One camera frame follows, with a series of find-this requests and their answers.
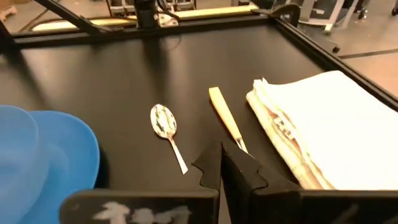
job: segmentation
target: white sticker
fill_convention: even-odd
[[[129,223],[136,224],[188,224],[191,211],[187,206],[173,208],[166,212],[154,214],[152,209],[135,209],[131,217],[130,209],[127,206],[117,202],[107,202],[103,205],[106,210],[93,216],[94,220],[109,220],[110,224],[127,224],[127,219],[131,218]]]

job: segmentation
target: blue plate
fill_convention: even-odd
[[[49,172],[37,201],[20,224],[57,224],[62,201],[94,187],[100,149],[93,131],[82,120],[57,111],[29,112],[47,145]]]

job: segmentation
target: white napkin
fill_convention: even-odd
[[[246,99],[303,188],[398,189],[398,113],[346,75],[253,87]]]

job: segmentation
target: black frame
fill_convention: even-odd
[[[232,27],[257,26],[270,23],[301,51],[305,52],[306,55],[316,60],[317,63],[321,64],[323,67],[329,68],[330,70],[342,71],[387,106],[398,108],[398,98],[388,94],[388,92],[378,84],[359,74],[359,72],[343,63],[338,57],[327,52],[293,25],[272,16],[253,15],[207,19],[203,21],[184,21],[179,26],[175,27],[154,29],[126,28],[119,32],[102,32],[96,35],[89,35],[76,29],[29,32],[13,35],[13,42],[15,42],[15,44],[12,43],[12,48],[26,49],[53,47],[58,45],[92,44],[145,37],[162,37],[164,35],[179,35],[181,33],[202,32],[206,30],[230,29]]]

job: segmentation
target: knife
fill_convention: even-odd
[[[244,152],[248,153],[246,146],[244,145],[242,135],[239,132],[238,126],[235,123],[234,118],[226,104],[223,95],[218,87],[209,88],[210,100],[213,103],[213,106],[216,108],[218,115],[223,120],[225,126],[227,127],[229,133],[231,133],[232,138],[235,139],[236,144],[238,144],[239,148],[241,148]]]

